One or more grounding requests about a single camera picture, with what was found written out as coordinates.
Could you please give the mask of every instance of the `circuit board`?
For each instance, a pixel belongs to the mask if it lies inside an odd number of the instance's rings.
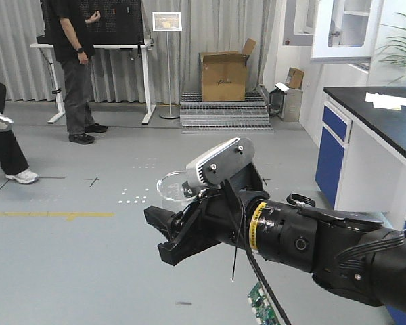
[[[257,282],[248,294],[248,302],[256,316],[257,324],[281,325],[260,282]]]

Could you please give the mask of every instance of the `black shoe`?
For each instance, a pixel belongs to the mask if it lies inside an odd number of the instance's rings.
[[[91,144],[95,141],[95,138],[86,133],[69,135],[69,141],[76,142],[78,144]]]
[[[105,125],[100,125],[99,123],[95,123],[92,125],[88,125],[85,127],[86,133],[96,132],[96,133],[104,133],[108,129]]]

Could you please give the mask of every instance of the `gray floor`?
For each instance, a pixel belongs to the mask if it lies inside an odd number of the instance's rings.
[[[46,123],[52,103],[7,103],[41,179],[22,186],[0,170],[0,325],[256,324],[247,302],[256,278],[244,253],[235,282],[234,248],[225,244],[171,267],[158,256],[164,238],[145,223],[143,210],[162,205],[158,179],[234,136],[254,142],[254,163],[273,200],[299,192],[324,207],[311,138],[299,123],[277,118],[274,134],[184,135],[178,120],[162,120],[157,111],[141,125],[142,105],[92,107],[110,128],[81,146],[67,140],[64,118]],[[310,274],[258,261],[295,325],[392,324],[383,308],[331,295]]]

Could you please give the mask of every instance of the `robotic arm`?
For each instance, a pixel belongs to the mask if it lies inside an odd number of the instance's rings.
[[[187,165],[197,198],[178,213],[150,206],[148,224],[167,239],[161,259],[176,265],[221,242],[313,274],[320,287],[406,313],[406,230],[342,211],[269,200],[249,139],[233,138]]]

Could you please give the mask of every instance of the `gray curtain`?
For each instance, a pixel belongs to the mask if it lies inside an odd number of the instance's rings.
[[[257,41],[247,62],[248,90],[260,83],[271,37],[275,0],[143,0],[152,30],[152,12],[181,12],[182,32],[170,32],[172,102],[184,91],[200,90],[199,53],[241,51],[248,37]],[[0,0],[0,81],[11,100],[52,100],[49,66],[38,49],[43,33],[39,0]],[[152,102],[167,103],[168,69],[165,32],[151,32],[149,51]],[[56,66],[62,75],[60,66]],[[137,51],[97,50],[92,61],[96,102],[144,102],[141,58]]]

